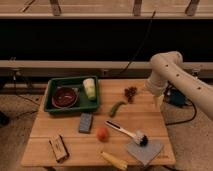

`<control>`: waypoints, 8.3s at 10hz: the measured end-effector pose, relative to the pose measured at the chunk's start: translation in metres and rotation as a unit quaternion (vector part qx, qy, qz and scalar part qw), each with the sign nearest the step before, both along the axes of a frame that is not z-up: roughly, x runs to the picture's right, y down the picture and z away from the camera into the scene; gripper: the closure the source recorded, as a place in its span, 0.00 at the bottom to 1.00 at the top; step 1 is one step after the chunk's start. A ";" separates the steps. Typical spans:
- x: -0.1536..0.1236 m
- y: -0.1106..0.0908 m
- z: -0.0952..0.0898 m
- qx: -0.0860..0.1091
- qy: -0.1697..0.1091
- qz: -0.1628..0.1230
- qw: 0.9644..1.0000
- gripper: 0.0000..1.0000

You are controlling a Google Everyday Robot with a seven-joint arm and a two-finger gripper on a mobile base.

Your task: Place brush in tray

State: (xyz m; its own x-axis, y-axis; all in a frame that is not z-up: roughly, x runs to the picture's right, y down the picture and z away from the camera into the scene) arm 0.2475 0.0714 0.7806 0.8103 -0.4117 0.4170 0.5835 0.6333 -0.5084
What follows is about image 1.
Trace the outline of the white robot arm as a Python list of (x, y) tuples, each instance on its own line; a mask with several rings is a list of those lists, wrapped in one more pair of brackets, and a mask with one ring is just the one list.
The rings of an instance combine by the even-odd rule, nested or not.
[(182, 62), (183, 57), (178, 51), (153, 55), (150, 59), (152, 72), (145, 82), (146, 89), (159, 97), (170, 82), (213, 121), (213, 86), (182, 70)]

